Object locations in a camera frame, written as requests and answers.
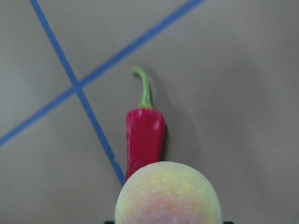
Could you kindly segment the yellow green peach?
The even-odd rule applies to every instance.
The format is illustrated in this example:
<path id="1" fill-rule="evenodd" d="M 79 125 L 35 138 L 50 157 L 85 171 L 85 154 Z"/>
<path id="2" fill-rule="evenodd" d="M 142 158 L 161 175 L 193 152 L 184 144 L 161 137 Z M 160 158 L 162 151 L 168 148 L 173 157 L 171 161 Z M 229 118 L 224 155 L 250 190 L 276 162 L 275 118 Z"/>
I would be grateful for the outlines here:
<path id="1" fill-rule="evenodd" d="M 129 177 L 117 199 L 117 224 L 221 224 L 222 212 L 209 180 L 185 164 L 149 164 Z"/>

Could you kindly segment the red chili pepper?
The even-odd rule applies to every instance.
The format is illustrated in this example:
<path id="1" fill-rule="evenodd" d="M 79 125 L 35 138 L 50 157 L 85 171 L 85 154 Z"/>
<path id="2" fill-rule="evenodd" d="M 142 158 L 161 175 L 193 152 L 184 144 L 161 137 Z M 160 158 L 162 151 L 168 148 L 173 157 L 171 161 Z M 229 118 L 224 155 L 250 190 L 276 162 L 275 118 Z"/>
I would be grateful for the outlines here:
<path id="1" fill-rule="evenodd" d="M 151 102 L 146 72 L 134 67 L 132 73 L 142 80 L 142 96 L 138 108 L 126 116 L 126 180 L 138 169 L 159 161 L 166 129 L 163 115 L 154 109 Z"/>

